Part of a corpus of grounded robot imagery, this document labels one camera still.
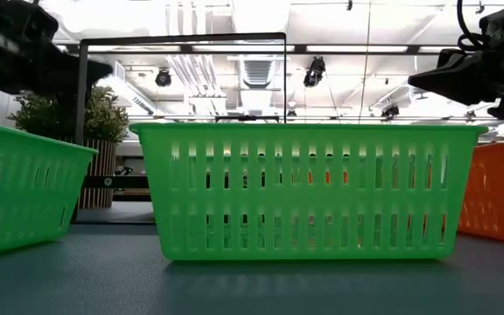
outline table surface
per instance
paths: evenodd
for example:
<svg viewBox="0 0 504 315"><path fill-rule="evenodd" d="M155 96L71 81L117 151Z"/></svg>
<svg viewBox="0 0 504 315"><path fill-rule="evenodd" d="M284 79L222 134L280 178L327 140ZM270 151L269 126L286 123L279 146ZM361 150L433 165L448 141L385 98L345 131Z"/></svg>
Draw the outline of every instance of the table surface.
<svg viewBox="0 0 504 315"><path fill-rule="evenodd" d="M0 255L0 314L504 314L504 243L442 261L169 262L153 226Z"/></svg>

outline plastic basket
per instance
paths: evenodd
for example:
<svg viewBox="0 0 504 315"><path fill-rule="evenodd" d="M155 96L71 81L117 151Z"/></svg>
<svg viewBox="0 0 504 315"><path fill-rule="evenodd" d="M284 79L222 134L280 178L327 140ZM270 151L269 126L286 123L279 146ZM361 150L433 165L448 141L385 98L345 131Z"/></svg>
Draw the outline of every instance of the plastic basket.
<svg viewBox="0 0 504 315"><path fill-rule="evenodd" d="M0 127L0 251L62 236L97 153Z"/></svg>
<svg viewBox="0 0 504 315"><path fill-rule="evenodd" d="M473 146L485 130L130 128L143 146L162 252L175 260L448 256Z"/></svg>
<svg viewBox="0 0 504 315"><path fill-rule="evenodd" d="M504 240L504 143L475 149L458 231Z"/></svg>

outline orange plastic basket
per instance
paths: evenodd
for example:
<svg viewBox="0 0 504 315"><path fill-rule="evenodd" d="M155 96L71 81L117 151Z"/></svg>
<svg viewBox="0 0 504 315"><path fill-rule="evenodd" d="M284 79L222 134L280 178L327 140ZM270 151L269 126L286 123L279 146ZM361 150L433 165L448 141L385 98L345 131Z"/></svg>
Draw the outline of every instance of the orange plastic basket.
<svg viewBox="0 0 504 315"><path fill-rule="evenodd" d="M504 143L475 149L458 231L504 241Z"/></svg>

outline green plant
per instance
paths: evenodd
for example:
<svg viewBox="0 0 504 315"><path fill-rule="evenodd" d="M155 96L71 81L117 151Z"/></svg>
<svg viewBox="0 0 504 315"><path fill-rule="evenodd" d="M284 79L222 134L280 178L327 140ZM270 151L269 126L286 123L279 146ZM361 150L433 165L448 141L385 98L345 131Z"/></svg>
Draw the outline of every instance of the green plant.
<svg viewBox="0 0 504 315"><path fill-rule="evenodd" d="M55 98L42 97L33 92L23 92L16 98L21 109L11 114L18 129L54 139L74 136L75 114L72 108L58 104ZM87 138L119 143L126 136L130 123L125 108L113 106L118 97L110 87L93 87L85 107Z"/></svg>

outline potted plant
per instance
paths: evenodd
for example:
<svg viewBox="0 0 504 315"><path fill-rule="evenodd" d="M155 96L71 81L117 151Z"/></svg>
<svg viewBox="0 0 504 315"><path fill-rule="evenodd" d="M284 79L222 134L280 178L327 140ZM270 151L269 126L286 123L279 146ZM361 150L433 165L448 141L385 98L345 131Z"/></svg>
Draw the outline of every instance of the potted plant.
<svg viewBox="0 0 504 315"><path fill-rule="evenodd" d="M42 97L33 92L17 96L21 108L9 119L16 127L42 137L72 142L74 139L74 108L58 104L55 98ZM93 87L85 107L84 145L97 149L99 154L89 166L88 175L114 175L116 144L127 134L130 123L125 108L114 106L118 97L110 87ZM83 189L79 208L103 208L112 205L111 189Z"/></svg>

